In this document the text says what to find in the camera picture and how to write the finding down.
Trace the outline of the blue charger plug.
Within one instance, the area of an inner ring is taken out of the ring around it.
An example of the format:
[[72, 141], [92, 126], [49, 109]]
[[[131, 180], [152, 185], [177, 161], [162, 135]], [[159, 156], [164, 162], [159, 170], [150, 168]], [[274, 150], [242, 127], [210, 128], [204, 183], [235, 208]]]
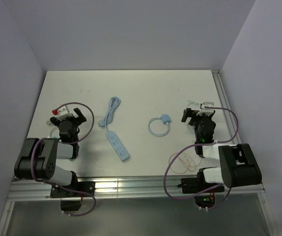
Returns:
[[171, 122], [171, 118], [167, 114], [162, 114], [161, 121], [163, 122], [163, 124], [169, 124]]

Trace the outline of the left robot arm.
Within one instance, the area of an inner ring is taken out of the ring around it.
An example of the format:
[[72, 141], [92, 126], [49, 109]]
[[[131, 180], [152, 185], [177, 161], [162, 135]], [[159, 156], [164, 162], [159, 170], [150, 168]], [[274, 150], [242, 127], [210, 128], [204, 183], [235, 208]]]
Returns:
[[58, 138], [27, 138], [14, 166], [14, 175], [18, 179], [37, 179], [55, 185], [67, 196], [75, 196], [83, 189], [73, 171], [57, 166], [56, 161], [75, 160], [79, 153], [79, 126], [86, 117], [79, 108], [74, 109], [75, 116], [67, 106], [57, 111], [50, 121], [59, 130]]

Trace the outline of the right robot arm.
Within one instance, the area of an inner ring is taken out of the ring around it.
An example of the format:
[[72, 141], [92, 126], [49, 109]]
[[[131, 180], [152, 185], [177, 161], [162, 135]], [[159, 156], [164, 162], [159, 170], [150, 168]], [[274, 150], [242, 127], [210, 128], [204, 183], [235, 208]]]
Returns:
[[219, 167], [199, 169], [196, 177], [183, 178], [179, 187], [186, 185], [193, 188], [190, 193], [206, 192], [216, 184], [228, 188], [258, 185], [262, 182], [261, 170], [249, 144], [229, 145], [213, 139], [216, 127], [212, 117], [215, 110], [199, 111], [187, 108], [181, 121], [188, 122], [194, 128], [196, 141], [195, 152], [200, 158], [219, 161]]

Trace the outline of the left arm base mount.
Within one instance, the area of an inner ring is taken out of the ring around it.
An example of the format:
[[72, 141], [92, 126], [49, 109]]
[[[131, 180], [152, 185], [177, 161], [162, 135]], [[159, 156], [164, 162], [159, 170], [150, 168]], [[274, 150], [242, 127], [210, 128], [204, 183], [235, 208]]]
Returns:
[[60, 208], [62, 211], [78, 211], [82, 206], [83, 197], [85, 196], [83, 192], [94, 196], [95, 182], [81, 181], [73, 191], [63, 190], [60, 187], [52, 187], [50, 198], [60, 199]]

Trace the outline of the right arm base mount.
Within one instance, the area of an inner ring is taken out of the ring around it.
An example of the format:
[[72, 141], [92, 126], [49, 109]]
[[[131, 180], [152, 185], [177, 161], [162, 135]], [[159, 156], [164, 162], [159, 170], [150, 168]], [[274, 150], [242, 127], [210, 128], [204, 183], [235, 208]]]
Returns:
[[[207, 183], [201, 178], [194, 177], [182, 178], [181, 183], [178, 184], [177, 187], [182, 189], [183, 194], [194, 194], [215, 185], [216, 183]], [[215, 193], [222, 193], [224, 191], [225, 188], [223, 186], [211, 189], [206, 192], [209, 195], [199, 195], [197, 197], [194, 197], [195, 203], [198, 207], [201, 208], [213, 207], [216, 203]]]

